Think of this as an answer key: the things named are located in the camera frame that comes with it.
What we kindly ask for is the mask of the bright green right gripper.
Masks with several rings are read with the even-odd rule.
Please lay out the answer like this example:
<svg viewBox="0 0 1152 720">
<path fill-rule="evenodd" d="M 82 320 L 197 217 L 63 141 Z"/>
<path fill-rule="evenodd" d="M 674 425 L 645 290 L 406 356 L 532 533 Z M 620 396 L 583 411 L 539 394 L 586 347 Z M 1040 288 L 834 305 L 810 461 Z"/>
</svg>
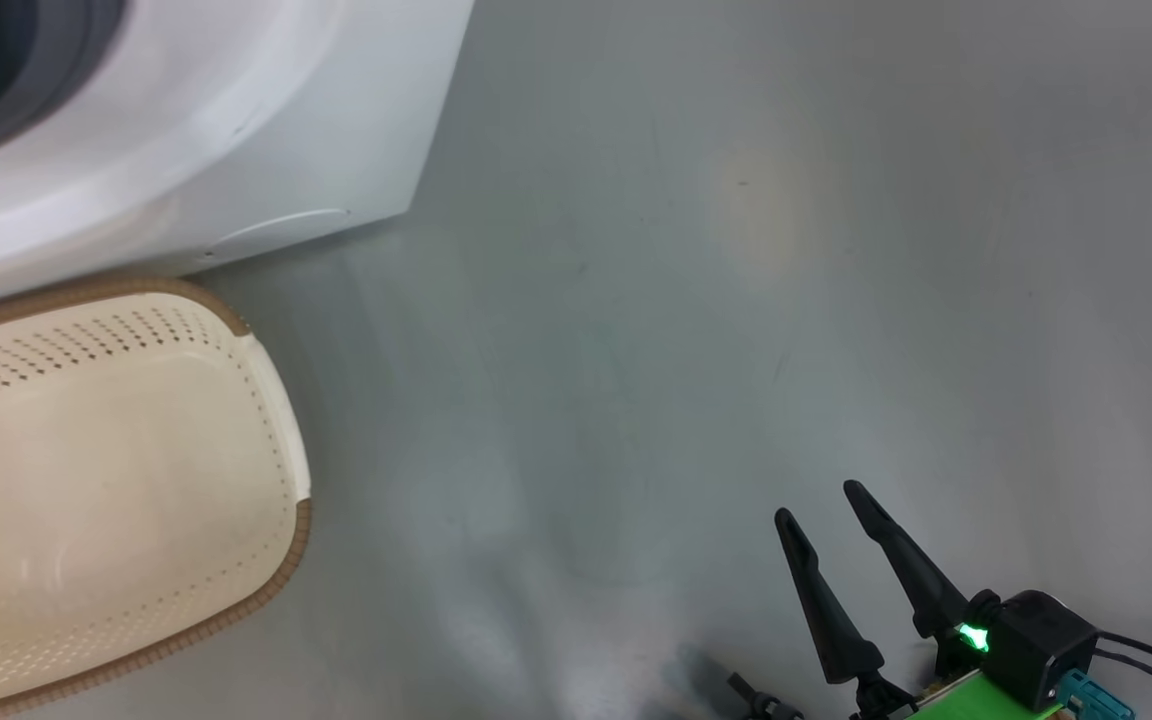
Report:
<svg viewBox="0 0 1152 720">
<path fill-rule="evenodd" d="M 988 651 L 987 632 L 963 624 L 967 598 L 929 559 L 918 543 L 859 480 L 846 480 L 844 493 L 861 529 L 884 556 L 914 611 L 922 638 L 937 641 L 935 676 L 922 691 L 905 691 L 882 679 L 882 653 L 861 635 L 838 602 L 819 568 L 819 558 L 787 509 L 774 511 L 774 526 L 791 571 L 814 652 L 829 684 L 858 682 L 858 710 L 851 719 L 1060 719 L 1062 707 L 1030 710 L 993 684 L 980 670 Z"/>
</svg>

